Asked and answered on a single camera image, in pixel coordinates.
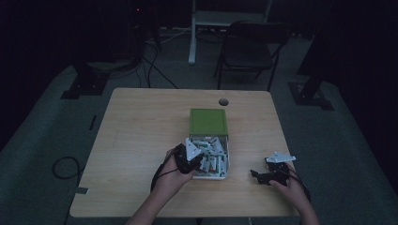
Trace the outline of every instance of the dark wall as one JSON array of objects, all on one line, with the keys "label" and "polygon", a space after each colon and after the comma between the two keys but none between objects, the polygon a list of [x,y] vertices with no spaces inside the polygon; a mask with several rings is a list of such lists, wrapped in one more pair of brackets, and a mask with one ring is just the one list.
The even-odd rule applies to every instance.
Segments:
[{"label": "dark wall", "polygon": [[96,5],[78,0],[0,1],[0,149],[52,79],[78,53],[109,60]]},{"label": "dark wall", "polygon": [[336,0],[299,73],[338,85],[398,193],[397,10],[387,0]]}]

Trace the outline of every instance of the green lid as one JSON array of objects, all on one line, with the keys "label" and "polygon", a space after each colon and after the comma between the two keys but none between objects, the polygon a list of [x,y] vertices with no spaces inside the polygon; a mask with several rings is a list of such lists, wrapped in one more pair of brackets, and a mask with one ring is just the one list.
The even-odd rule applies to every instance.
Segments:
[{"label": "green lid", "polygon": [[191,135],[228,135],[225,110],[191,109]]}]

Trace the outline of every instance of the black bracket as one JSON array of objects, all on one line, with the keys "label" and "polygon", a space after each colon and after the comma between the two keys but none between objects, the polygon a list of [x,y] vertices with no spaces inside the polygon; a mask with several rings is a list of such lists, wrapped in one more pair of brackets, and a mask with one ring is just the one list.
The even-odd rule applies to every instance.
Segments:
[{"label": "black bracket", "polygon": [[334,111],[330,101],[326,100],[318,86],[313,86],[310,81],[289,82],[290,92],[296,102],[296,105],[320,106],[324,111]]},{"label": "black bracket", "polygon": [[101,96],[108,82],[109,73],[96,71],[89,65],[76,67],[77,76],[68,91],[64,91],[61,99],[79,99],[80,96]]}]

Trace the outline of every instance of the person's right hand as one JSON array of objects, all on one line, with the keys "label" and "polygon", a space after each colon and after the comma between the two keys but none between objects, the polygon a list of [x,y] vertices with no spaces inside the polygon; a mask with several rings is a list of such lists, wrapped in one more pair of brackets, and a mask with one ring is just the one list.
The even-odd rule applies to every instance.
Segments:
[{"label": "person's right hand", "polygon": [[[290,169],[290,175],[299,179],[293,171],[293,168],[289,164],[287,164],[287,166]],[[310,201],[304,193],[303,186],[296,179],[290,177],[287,186],[281,185],[279,182],[274,180],[269,181],[269,183],[279,190],[279,192],[281,192],[284,197],[298,209],[299,212],[308,207],[312,208]]]}]

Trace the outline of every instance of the person's left hand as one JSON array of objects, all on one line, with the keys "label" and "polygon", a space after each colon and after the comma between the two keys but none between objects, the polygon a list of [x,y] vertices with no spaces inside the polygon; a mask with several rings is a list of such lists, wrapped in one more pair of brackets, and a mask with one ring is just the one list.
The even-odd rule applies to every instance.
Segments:
[{"label": "person's left hand", "polygon": [[[171,152],[172,150],[167,151],[166,157],[171,154]],[[176,160],[174,156],[171,156],[160,173],[160,175],[164,173],[167,174],[159,177],[153,191],[160,191],[162,194],[172,198],[188,181],[192,180],[193,171],[187,174],[184,174],[179,170],[170,172],[175,169],[177,169]]]}]

